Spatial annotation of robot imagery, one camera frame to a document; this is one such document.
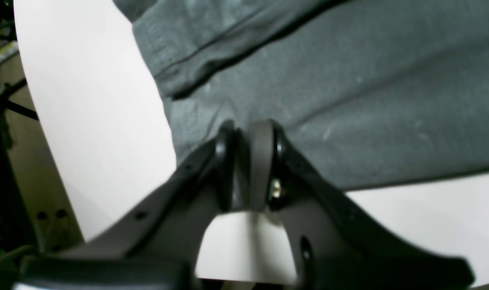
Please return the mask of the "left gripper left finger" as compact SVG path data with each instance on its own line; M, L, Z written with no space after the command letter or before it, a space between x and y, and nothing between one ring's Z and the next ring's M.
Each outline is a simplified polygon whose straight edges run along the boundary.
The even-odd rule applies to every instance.
M27 259L15 290L192 290L204 233L233 208L236 130L225 121L165 182L95 239Z

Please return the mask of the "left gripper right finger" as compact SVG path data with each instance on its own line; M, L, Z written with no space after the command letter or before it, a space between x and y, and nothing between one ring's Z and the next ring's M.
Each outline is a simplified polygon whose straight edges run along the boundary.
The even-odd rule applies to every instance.
M270 121L272 174L281 183L270 209L284 225L299 290L465 290L465 258L438 255L388 230L325 180Z

